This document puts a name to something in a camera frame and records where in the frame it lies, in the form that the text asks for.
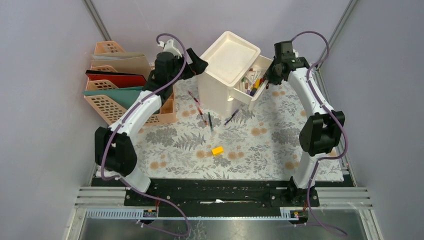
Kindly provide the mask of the white top drawer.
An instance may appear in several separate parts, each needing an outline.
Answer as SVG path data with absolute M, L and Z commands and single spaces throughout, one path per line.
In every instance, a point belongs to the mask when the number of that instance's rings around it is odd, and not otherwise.
M 234 108 L 246 105 L 252 111 L 259 103 L 262 94 L 265 92 L 268 81 L 265 73 L 271 65 L 272 60 L 260 55 L 244 76 L 239 80 L 229 93 L 229 102 Z

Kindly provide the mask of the dark red capped marker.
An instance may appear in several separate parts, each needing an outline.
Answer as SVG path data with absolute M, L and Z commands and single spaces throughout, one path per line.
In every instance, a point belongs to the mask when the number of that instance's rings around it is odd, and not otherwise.
M 261 87 L 261 85 L 263 84 L 263 82 L 265 81 L 265 79 L 264 78 L 260 78 L 259 80 L 258 80 L 258 83 L 257 83 L 257 88 L 259 89 L 260 87 Z

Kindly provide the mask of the yellow capped white marker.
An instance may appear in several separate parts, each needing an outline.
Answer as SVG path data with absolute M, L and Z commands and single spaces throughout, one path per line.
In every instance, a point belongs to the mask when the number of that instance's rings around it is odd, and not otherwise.
M 258 85 L 258 81 L 259 81 L 259 79 L 260 79 L 260 78 L 257 78 L 257 79 L 256 79 L 255 83 L 252 85 L 252 88 L 257 88 L 257 85 Z

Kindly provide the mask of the beige notebook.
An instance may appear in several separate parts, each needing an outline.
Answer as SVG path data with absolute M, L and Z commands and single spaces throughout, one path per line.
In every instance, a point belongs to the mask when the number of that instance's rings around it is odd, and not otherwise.
M 143 75 L 147 78 L 151 66 L 141 52 L 112 52 L 91 55 L 93 67 L 111 66 L 119 73 Z

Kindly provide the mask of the white three-drawer cabinet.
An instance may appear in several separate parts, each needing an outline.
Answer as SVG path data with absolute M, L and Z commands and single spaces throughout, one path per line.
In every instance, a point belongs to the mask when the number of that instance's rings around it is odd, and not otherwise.
M 200 57 L 208 63 L 196 77 L 200 103 L 224 118 L 230 117 L 242 104 L 233 92 L 260 53 L 259 47 L 225 31 Z

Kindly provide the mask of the red ring binder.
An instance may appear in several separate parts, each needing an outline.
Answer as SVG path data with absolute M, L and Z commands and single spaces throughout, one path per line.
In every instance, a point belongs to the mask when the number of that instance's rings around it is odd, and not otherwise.
M 86 70 L 85 74 L 91 81 L 108 80 L 118 88 L 142 87 L 147 80 L 143 75 L 132 73 Z

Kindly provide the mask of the teal folder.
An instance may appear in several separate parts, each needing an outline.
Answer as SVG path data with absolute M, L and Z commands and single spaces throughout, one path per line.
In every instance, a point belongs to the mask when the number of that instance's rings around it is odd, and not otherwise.
M 132 115 L 155 114 L 162 107 L 161 98 L 152 95 L 153 92 L 144 90 L 142 86 L 103 89 L 103 90 L 85 90 L 82 92 L 86 97 L 104 95 L 111 98 L 117 104 L 127 109 Z

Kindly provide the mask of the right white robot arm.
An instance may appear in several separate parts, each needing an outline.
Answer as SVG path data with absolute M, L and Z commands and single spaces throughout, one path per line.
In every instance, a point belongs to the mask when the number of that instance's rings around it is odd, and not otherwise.
M 265 78 L 272 85 L 288 82 L 307 116 L 299 134 L 300 165 L 284 193 L 291 205 L 299 206 L 311 197 L 320 160 L 339 144 L 345 115 L 342 111 L 335 111 L 324 99 L 308 61 L 296 56 L 290 40 L 274 44 L 274 57 Z

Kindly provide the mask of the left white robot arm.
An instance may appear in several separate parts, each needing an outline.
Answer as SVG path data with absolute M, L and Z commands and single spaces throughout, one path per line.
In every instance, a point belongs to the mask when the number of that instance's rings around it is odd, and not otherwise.
M 191 48 L 177 49 L 172 39 L 158 45 L 163 50 L 156 55 L 154 69 L 135 102 L 112 125 L 99 127 L 94 134 L 95 163 L 100 167 L 100 176 L 105 179 L 105 171 L 115 172 L 112 179 L 121 179 L 137 190 L 135 197 L 144 206 L 154 202 L 155 192 L 149 188 L 150 178 L 137 168 L 135 137 L 172 95 L 177 81 L 200 75 L 209 65 Z

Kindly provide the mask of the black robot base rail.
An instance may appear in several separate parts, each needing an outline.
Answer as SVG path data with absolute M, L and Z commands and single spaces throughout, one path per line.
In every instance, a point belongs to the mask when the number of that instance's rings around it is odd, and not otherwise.
M 159 217 L 276 217 L 280 207 L 312 207 L 321 203 L 312 187 L 296 190 L 292 180 L 218 180 L 154 178 L 148 198 L 126 190 L 124 206 L 152 207 Z

